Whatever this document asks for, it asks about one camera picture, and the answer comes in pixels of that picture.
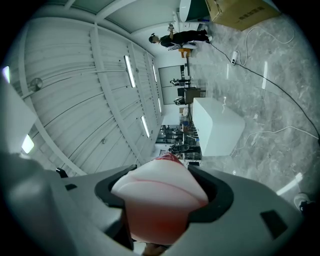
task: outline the cardboard box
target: cardboard box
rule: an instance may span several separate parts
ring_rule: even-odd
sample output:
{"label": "cardboard box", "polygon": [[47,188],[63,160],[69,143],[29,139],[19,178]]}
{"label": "cardboard box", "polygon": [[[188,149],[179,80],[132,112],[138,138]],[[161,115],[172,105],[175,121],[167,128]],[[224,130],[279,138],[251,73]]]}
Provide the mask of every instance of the cardboard box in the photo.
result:
{"label": "cardboard box", "polygon": [[263,0],[205,0],[212,22],[245,30],[280,15]]}

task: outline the white sneaker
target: white sneaker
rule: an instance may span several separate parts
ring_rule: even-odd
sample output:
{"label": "white sneaker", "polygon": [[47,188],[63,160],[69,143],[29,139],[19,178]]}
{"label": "white sneaker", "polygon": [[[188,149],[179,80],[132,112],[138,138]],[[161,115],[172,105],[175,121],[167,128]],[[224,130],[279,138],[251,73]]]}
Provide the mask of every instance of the white sneaker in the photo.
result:
{"label": "white sneaker", "polygon": [[299,193],[294,197],[293,202],[295,207],[297,207],[297,209],[301,211],[302,202],[310,203],[311,201],[305,193]]}

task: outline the equipment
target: equipment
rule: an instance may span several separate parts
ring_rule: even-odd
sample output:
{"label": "equipment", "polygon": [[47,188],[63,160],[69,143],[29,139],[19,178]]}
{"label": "equipment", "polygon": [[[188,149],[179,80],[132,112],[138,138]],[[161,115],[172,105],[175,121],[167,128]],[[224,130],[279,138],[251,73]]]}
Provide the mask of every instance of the equipment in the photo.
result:
{"label": "equipment", "polygon": [[[25,233],[51,255],[133,256],[124,201],[115,182],[136,166],[60,178],[34,160],[0,154],[4,199]],[[300,213],[266,186],[189,165],[209,204],[191,212],[173,255],[272,255],[296,231]]]}

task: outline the white cable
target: white cable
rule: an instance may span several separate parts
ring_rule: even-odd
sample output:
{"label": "white cable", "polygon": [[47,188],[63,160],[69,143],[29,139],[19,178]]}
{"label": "white cable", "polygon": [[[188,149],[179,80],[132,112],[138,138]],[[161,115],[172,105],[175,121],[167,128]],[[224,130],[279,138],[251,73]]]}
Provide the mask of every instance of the white cable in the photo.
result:
{"label": "white cable", "polygon": [[243,67],[246,65],[247,59],[248,59],[248,45],[247,45],[248,35],[249,35],[249,33],[250,33],[252,30],[254,30],[254,29],[261,29],[263,32],[265,32],[265,33],[267,33],[269,36],[273,37],[278,43],[283,44],[283,45],[289,44],[289,43],[294,39],[294,37],[295,37],[295,31],[294,31],[294,29],[292,29],[292,31],[293,31],[293,36],[292,36],[292,38],[291,38],[289,41],[287,41],[287,42],[281,42],[280,40],[276,39],[276,37],[275,37],[273,34],[270,34],[268,31],[264,30],[264,29],[263,29],[262,27],[260,27],[260,26],[255,26],[255,27],[251,28],[251,29],[249,30],[249,32],[246,34],[246,37],[245,37],[245,52],[246,52],[246,56],[245,56],[244,64],[242,64],[242,62],[241,62],[241,53],[240,53],[240,51],[239,51],[239,50],[236,50],[236,52],[239,54],[240,65],[243,66]]}
{"label": "white cable", "polygon": [[305,130],[301,130],[301,129],[296,128],[296,127],[291,126],[291,125],[289,125],[289,126],[287,126],[287,127],[285,127],[285,128],[282,128],[282,129],[280,129],[280,130],[277,130],[277,131],[270,131],[270,130],[256,131],[256,132],[254,132],[254,133],[249,134],[248,138],[246,138],[246,141],[245,141],[244,145],[243,145],[242,147],[239,147],[239,148],[236,148],[235,150],[233,150],[233,152],[232,152],[232,154],[230,155],[230,157],[232,157],[232,155],[236,152],[236,150],[241,150],[241,149],[243,149],[243,148],[246,146],[247,141],[248,141],[248,139],[249,139],[249,137],[250,137],[251,135],[259,134],[259,133],[272,133],[272,134],[276,134],[276,133],[279,133],[279,132],[281,132],[281,131],[283,131],[283,130],[285,130],[285,129],[287,129],[287,128],[296,129],[296,130],[298,130],[298,131],[300,131],[300,132],[303,132],[303,133],[305,133],[305,134],[308,134],[308,135],[311,136],[311,137],[314,137],[314,138],[317,139],[317,140],[319,139],[318,137],[312,135],[311,133],[309,133],[309,132],[307,132],[307,131],[305,131]]}

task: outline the gray marble floor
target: gray marble floor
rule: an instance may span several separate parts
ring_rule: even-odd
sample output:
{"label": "gray marble floor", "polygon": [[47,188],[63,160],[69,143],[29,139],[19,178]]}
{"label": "gray marble floor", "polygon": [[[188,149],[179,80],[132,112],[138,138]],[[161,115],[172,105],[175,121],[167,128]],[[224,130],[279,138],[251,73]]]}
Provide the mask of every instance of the gray marble floor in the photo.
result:
{"label": "gray marble floor", "polygon": [[[245,67],[265,75],[289,93],[305,110],[320,131],[320,69],[319,63],[303,32],[287,16],[281,15],[259,23],[282,42],[261,29],[248,35],[248,59]],[[209,31],[212,44],[229,58],[241,52],[245,61],[245,39],[250,29],[235,29],[212,23]],[[245,144],[249,134],[257,131],[278,131],[294,126],[315,136],[317,133],[301,110],[279,88],[239,65],[233,66],[210,44],[199,43],[192,52],[190,73],[194,85],[206,89],[213,97],[245,120],[245,129],[236,148]],[[320,184],[320,148],[317,139],[287,128],[278,133],[257,133],[243,149],[232,156],[204,157],[202,165],[259,181],[274,191],[296,179],[302,180],[281,196],[289,202],[298,192],[311,197]]]}

